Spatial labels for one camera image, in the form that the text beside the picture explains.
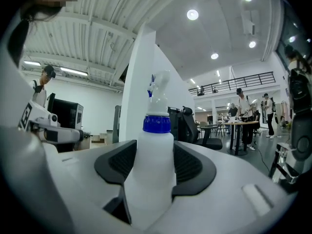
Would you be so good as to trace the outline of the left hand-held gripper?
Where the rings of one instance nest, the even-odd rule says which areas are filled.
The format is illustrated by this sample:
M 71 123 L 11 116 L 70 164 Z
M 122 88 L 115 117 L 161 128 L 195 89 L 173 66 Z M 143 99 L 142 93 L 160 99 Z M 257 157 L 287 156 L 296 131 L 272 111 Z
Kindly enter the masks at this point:
M 57 115 L 50 113 L 32 100 L 28 102 L 18 124 L 19 129 L 31 132 L 40 140 L 46 140 L 52 144 L 77 143 L 84 139 L 82 130 L 57 126 Z

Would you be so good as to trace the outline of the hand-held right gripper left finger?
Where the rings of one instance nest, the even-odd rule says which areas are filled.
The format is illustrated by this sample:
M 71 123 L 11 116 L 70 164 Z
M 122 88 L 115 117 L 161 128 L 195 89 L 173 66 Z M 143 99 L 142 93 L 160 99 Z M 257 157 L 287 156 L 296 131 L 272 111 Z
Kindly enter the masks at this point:
M 95 160 L 125 145 L 126 142 L 99 148 L 58 153 L 45 143 L 44 149 L 54 184 L 72 218 L 76 234 L 136 234 L 137 229 L 120 221 L 103 207 L 119 195 L 121 186 L 106 183 L 95 171 Z

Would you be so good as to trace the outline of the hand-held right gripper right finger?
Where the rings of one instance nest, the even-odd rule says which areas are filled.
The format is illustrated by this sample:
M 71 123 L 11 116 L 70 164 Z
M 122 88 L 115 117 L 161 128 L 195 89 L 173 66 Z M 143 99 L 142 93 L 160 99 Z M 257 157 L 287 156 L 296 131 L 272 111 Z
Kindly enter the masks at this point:
M 177 197 L 149 231 L 269 231 L 297 194 L 287 194 L 249 162 L 229 154 L 180 142 L 208 157 L 216 177 L 198 195 Z

